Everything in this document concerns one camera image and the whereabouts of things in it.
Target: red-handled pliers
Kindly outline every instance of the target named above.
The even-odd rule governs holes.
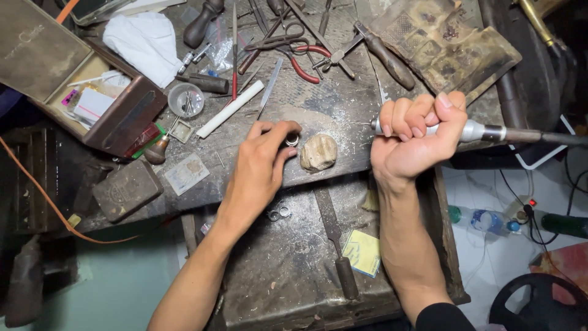
[[[298,64],[296,59],[294,58],[294,54],[290,50],[289,45],[279,46],[279,47],[276,47],[275,49],[277,51],[281,52],[282,54],[286,55],[290,59],[290,62],[292,63],[292,67],[294,67],[294,71],[296,71],[298,76],[302,77],[303,80],[305,80],[307,82],[311,82],[313,84],[318,84],[320,82],[320,79],[318,79],[314,76],[311,76],[311,75],[305,73],[304,70],[302,70],[302,68],[300,67],[300,65]],[[316,52],[316,53],[322,54],[328,58],[330,58],[330,56],[331,56],[330,52],[327,49],[316,46],[316,45],[302,45],[302,46],[296,47],[295,50],[300,51],[300,52],[303,52],[303,51]]]

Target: wooden handle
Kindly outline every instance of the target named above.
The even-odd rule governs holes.
[[[382,64],[392,78],[396,80],[402,87],[407,90],[412,90],[415,87],[415,79],[412,77],[408,67],[394,54],[392,54],[380,37],[375,34],[368,34],[365,36],[367,47],[381,60]]]

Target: water bottle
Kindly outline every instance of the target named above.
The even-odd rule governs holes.
[[[485,209],[470,209],[461,206],[447,208],[451,223],[459,227],[471,227],[482,232],[506,237],[511,231],[517,231],[519,224],[511,221],[508,216],[499,211]]]

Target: wooden workbench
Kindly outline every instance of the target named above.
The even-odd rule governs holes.
[[[182,42],[182,33],[186,24],[182,21],[181,16],[184,11],[191,6],[200,11],[202,0],[188,0],[187,4],[177,5],[162,11],[173,23],[176,32],[176,48],[178,58],[183,58],[190,49]],[[258,0],[263,9],[270,25],[276,16],[269,9],[267,3]],[[378,6],[380,2],[372,0],[370,8],[372,12],[381,12]],[[476,20],[477,2],[474,3],[471,15],[473,22]],[[238,0],[237,11],[246,12],[250,8],[247,0]],[[307,18],[316,27],[319,26],[324,2],[321,0],[307,0],[306,8],[303,10]],[[365,10],[360,12],[360,17],[366,20]],[[225,11],[222,16],[226,19],[226,26],[230,27],[232,17],[232,5],[225,3]],[[297,19],[292,14],[286,18],[286,23]],[[353,36],[353,22],[358,19],[358,12],[350,0],[336,0],[332,4],[330,11],[329,25],[326,30],[326,38],[332,47],[339,48],[349,42]],[[263,35],[255,23],[253,15],[248,15],[239,20],[239,25],[244,25],[239,29],[243,36],[254,37],[254,41],[261,40]],[[279,28],[276,35],[283,34]],[[315,39],[306,31],[306,37],[311,43]],[[312,54],[315,61],[320,60],[321,56]],[[264,65],[257,73],[253,82],[261,80],[267,84],[269,77],[274,69],[276,60],[282,57],[284,63],[280,70],[278,79],[273,88],[267,106],[261,116],[263,121],[278,120],[295,120],[301,124],[303,131],[300,137],[299,147],[306,139],[316,133],[326,133],[331,135],[338,143],[338,159],[335,165],[327,170],[317,174],[308,174],[303,171],[299,165],[297,157],[290,159],[285,164],[283,186],[291,187],[302,183],[310,183],[325,178],[340,176],[343,174],[356,173],[370,167],[369,151],[371,147],[372,131],[365,125],[358,123],[369,122],[378,112],[382,104],[380,88],[376,78],[376,72],[382,83],[382,90],[388,93],[388,97],[395,100],[400,97],[413,98],[427,90],[422,82],[418,81],[413,91],[406,91],[400,87],[389,74],[383,69],[381,63],[373,56],[369,55],[363,44],[358,45],[345,61],[356,73],[355,80],[351,80],[339,67],[333,67],[325,74],[325,79],[319,84],[311,84],[301,79],[292,69],[291,63],[281,53],[271,50],[261,53],[259,58],[253,63],[244,76],[239,77],[243,82],[253,70],[264,61]],[[308,73],[315,75],[310,68],[311,64],[307,56],[297,55],[296,60],[300,66]],[[199,72],[210,62],[207,58],[198,65],[191,64],[188,66],[184,76],[191,72]],[[231,72],[221,74],[221,77],[230,79]],[[175,84],[171,83],[166,91],[169,91]],[[176,214],[181,211],[189,210],[206,204],[217,203],[222,200],[226,183],[232,172],[234,160],[237,155],[239,144],[245,139],[246,134],[255,121],[259,102],[263,92],[260,92],[249,103],[237,111],[230,119],[223,123],[213,134],[204,140],[196,139],[193,135],[186,144],[181,144],[176,139],[171,139],[167,149],[167,160],[160,167],[157,174],[164,186],[164,193],[156,200],[123,220],[119,224],[129,223],[141,219],[147,219],[167,214]],[[197,116],[188,119],[190,125],[199,128],[226,104],[227,98],[211,98],[206,100],[203,111]],[[474,101],[468,107],[470,117],[476,121],[486,124],[503,124],[502,115],[497,99],[496,89],[492,87],[486,91],[478,100]],[[158,121],[164,126],[171,125],[175,116],[167,108]],[[486,143],[471,143],[459,147],[459,150],[487,147]],[[172,190],[169,182],[163,174],[177,165],[184,158],[192,153],[196,153],[203,161],[206,168],[210,171],[200,183],[190,188],[186,193],[177,196]],[[107,222],[104,216],[99,213],[93,217],[85,219],[77,226],[79,231],[91,231],[113,226]]]

